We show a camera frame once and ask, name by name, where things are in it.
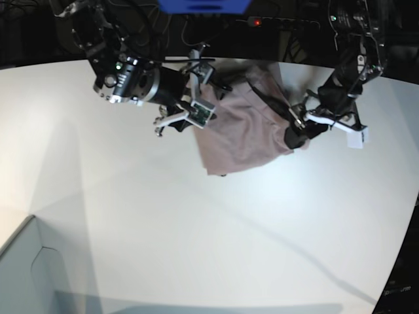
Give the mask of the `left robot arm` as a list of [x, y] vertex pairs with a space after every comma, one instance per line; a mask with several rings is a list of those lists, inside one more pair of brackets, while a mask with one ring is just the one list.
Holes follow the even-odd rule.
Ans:
[[302, 103], [289, 109], [284, 141], [290, 149], [331, 128], [346, 133], [347, 146], [361, 149], [369, 129], [361, 123], [356, 101], [364, 84], [382, 75], [386, 59], [387, 1], [330, 1], [329, 24], [341, 60], [315, 92], [307, 90]]

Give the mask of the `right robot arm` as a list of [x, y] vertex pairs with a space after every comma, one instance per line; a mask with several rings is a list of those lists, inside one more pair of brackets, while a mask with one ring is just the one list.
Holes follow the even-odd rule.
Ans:
[[50, 2], [55, 17], [71, 21], [74, 42], [96, 75], [94, 90], [102, 99], [112, 104], [158, 105], [160, 115], [154, 126], [159, 137], [167, 127], [179, 132], [189, 126], [205, 128], [215, 119], [216, 106], [204, 98], [201, 87], [212, 86], [218, 96], [232, 88], [214, 79], [213, 59], [202, 57], [203, 44], [193, 48], [187, 59], [179, 60], [182, 68], [168, 68], [161, 34], [139, 5], [133, 1], [126, 4], [148, 34], [146, 52], [138, 44], [140, 34], [128, 30], [108, 1]]

